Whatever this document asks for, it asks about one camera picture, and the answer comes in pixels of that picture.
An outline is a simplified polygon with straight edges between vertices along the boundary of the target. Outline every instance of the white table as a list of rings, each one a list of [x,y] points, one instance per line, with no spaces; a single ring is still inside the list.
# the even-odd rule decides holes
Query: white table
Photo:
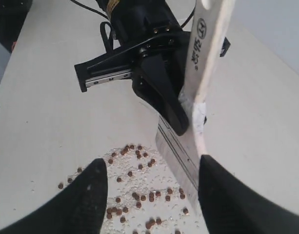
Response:
[[[82,2],[97,8],[94,1]],[[169,3],[181,20],[194,5]],[[68,0],[34,0],[0,85],[0,228],[55,196],[59,182],[66,184],[94,158],[108,158],[127,143],[155,154],[158,115],[134,95],[130,81],[80,92],[73,66],[105,52],[101,21]],[[299,77],[236,22],[227,37],[232,46],[220,61],[207,102],[207,149],[251,188],[299,214]],[[154,157],[157,166],[140,174],[143,179],[131,190],[137,182],[147,182],[148,190],[176,188],[161,157]],[[120,160],[108,169],[109,205],[124,186],[115,183],[116,176],[138,164]],[[158,185],[153,175],[161,171],[170,178]],[[163,228],[172,232],[172,216],[181,220],[181,231],[199,218],[188,230],[205,232],[202,217],[179,217],[185,205],[180,202],[165,214]],[[152,208],[144,206],[154,216]],[[146,217],[133,212],[129,225],[143,225]],[[115,220],[104,228],[121,233],[121,226]],[[124,227],[127,233],[133,228]]]

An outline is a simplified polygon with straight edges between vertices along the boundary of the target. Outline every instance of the table surface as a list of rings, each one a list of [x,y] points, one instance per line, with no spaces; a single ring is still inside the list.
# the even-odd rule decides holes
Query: table surface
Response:
[[[180,21],[194,6],[168,3]],[[55,196],[79,166],[127,143],[160,160],[158,115],[134,95],[131,81],[80,92],[74,64],[105,53],[101,21],[68,0],[34,0],[0,85],[0,228]],[[299,214],[299,77],[237,22],[227,37],[232,46],[207,99],[207,150],[252,189]],[[112,166],[110,179],[129,163]],[[175,188],[161,159],[154,171],[162,170]],[[161,182],[143,174],[148,190]]]

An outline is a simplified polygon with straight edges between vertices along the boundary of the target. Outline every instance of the small brown pellet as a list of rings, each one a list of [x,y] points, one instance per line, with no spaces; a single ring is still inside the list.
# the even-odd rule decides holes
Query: small brown pellet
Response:
[[[150,224],[150,222],[146,222],[146,223],[145,223],[145,227],[146,227],[146,229],[151,229],[151,224]]]
[[[156,221],[153,218],[151,218],[149,220],[149,223],[150,223],[151,226],[154,226],[154,224],[156,223]]]
[[[158,225],[160,225],[160,224],[162,223],[161,218],[157,218],[157,219],[156,219],[156,223],[157,223]]]
[[[63,183],[62,183],[62,182],[59,183],[58,188],[59,188],[59,189],[63,189]]]
[[[125,222],[125,217],[122,216],[122,217],[120,218],[120,223],[124,223],[124,222]]]
[[[173,190],[171,188],[168,188],[167,192],[168,192],[168,194],[172,194]]]
[[[116,214],[119,216],[119,215],[122,215],[122,210],[121,209],[117,209],[117,212]]]
[[[188,209],[187,209],[187,208],[184,208],[184,209],[183,209],[183,213],[184,213],[184,214],[188,214]]]

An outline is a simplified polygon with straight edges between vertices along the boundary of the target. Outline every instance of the brown bead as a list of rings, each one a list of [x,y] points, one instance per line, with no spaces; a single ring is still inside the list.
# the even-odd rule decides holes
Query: brown bead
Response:
[[[122,217],[120,218],[120,223],[124,223],[124,222],[125,222],[125,217],[122,216]]]
[[[151,226],[154,226],[154,224],[156,223],[156,221],[153,218],[151,218],[149,220],[149,223],[150,223]]]
[[[188,209],[187,209],[187,208],[184,208],[184,209],[183,209],[183,213],[184,213],[184,214],[188,214]]]
[[[146,227],[146,229],[151,229],[151,224],[150,224],[150,222],[146,222],[145,227]]]
[[[168,192],[168,194],[172,194],[172,193],[173,193],[173,191],[172,191],[171,188],[168,188],[168,189],[167,189],[167,192]]]
[[[161,218],[157,218],[157,219],[156,219],[156,223],[157,223],[158,225],[160,225],[160,224],[162,223]]]
[[[59,183],[58,188],[59,188],[59,189],[63,189],[63,183],[62,183],[62,182]]]
[[[122,215],[122,210],[121,209],[117,209],[117,212],[116,214],[119,216],[119,215]]]

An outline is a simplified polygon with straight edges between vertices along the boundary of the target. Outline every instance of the black cable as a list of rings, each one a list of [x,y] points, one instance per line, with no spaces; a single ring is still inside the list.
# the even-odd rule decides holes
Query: black cable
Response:
[[[108,25],[110,27],[109,37],[107,37],[107,34],[106,34],[106,25]],[[113,39],[112,33],[113,33],[112,27],[109,22],[100,23],[100,35],[101,35],[102,41],[104,42],[104,46],[105,46],[107,53],[114,50],[114,39]]]
[[[89,10],[89,11],[92,11],[92,12],[94,12],[94,13],[96,13],[96,14],[99,14],[100,16],[103,16],[105,19],[108,20],[108,17],[107,17],[105,14],[103,14],[102,12],[100,12],[100,11],[98,11],[98,10],[95,10],[95,9],[93,9],[93,8],[91,8],[91,7],[88,7],[88,6],[86,6],[86,5],[83,5],[82,3],[80,3],[80,2],[78,2],[78,1],[76,1],[76,0],[70,0],[70,1],[73,2],[74,4],[80,6],[80,7],[83,7],[83,8],[86,9],[86,10]]]
[[[187,25],[187,23],[191,20],[191,18],[194,16],[194,12],[195,12],[195,8],[193,9],[193,11],[190,13],[190,15],[188,16],[188,18],[185,20],[185,22],[180,26],[181,28],[185,27]]]

